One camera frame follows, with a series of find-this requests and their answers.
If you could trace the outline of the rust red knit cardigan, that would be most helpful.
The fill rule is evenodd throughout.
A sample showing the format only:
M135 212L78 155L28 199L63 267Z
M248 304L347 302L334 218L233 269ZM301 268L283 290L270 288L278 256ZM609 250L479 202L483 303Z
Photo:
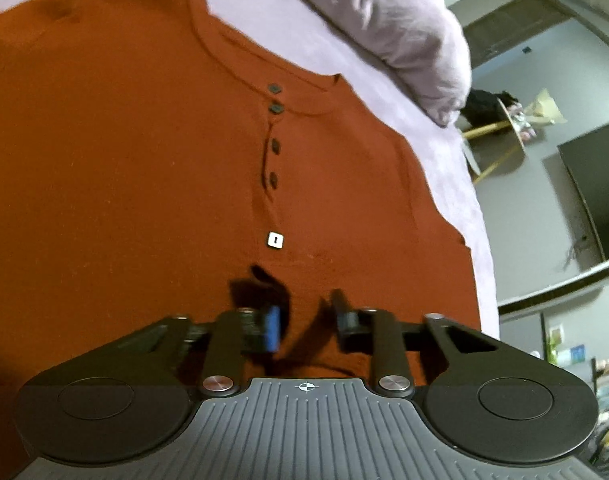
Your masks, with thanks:
M478 327L473 264L409 142L206 0L0 12L0 479L29 378L160 318L278 298L276 366L363 376L327 299Z

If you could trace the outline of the black clothing pile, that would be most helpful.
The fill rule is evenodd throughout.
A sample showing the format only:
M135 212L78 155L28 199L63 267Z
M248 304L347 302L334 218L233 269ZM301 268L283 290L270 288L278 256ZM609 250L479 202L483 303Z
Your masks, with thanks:
M506 108L518 103L518 99L509 92L491 93L486 90L472 89L466 99L461 115L473 128L483 127L494 122L501 122L500 105Z

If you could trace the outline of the yellow legged side table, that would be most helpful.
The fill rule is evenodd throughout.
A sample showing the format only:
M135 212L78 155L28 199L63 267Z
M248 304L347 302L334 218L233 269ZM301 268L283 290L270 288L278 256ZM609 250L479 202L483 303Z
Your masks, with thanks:
M475 185L491 176L512 157L525 155L521 124L500 99L497 99L495 111L498 120L462 133L463 153Z

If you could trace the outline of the wrapped flower bouquet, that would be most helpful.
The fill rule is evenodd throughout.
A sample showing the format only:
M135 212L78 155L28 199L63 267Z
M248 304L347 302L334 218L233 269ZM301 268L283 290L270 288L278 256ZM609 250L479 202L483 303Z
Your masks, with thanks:
M514 103L507 111L521 141L534 139L545 127L567 123L547 89L542 89L530 104Z

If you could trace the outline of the black television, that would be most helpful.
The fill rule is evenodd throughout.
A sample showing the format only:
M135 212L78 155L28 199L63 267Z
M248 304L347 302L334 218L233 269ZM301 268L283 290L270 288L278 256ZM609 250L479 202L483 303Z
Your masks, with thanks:
M559 144L559 156L585 205L597 247L609 259L609 124Z

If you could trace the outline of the purple crumpled duvet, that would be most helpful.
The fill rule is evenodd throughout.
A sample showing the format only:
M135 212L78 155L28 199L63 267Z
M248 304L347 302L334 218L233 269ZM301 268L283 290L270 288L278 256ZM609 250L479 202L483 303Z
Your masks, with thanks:
M307 0L384 62L440 127L454 124L472 87L469 44L443 0Z

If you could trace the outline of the purple bed sheet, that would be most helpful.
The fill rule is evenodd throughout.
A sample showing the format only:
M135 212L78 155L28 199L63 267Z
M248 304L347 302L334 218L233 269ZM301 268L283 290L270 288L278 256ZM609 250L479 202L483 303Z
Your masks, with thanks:
M0 0L0 11L27 0ZM393 73L356 46L303 0L208 0L213 14L240 32L312 72L343 75L382 122L411 144L434 201L471 250L483 333L500 335L490 243L457 129L437 127Z

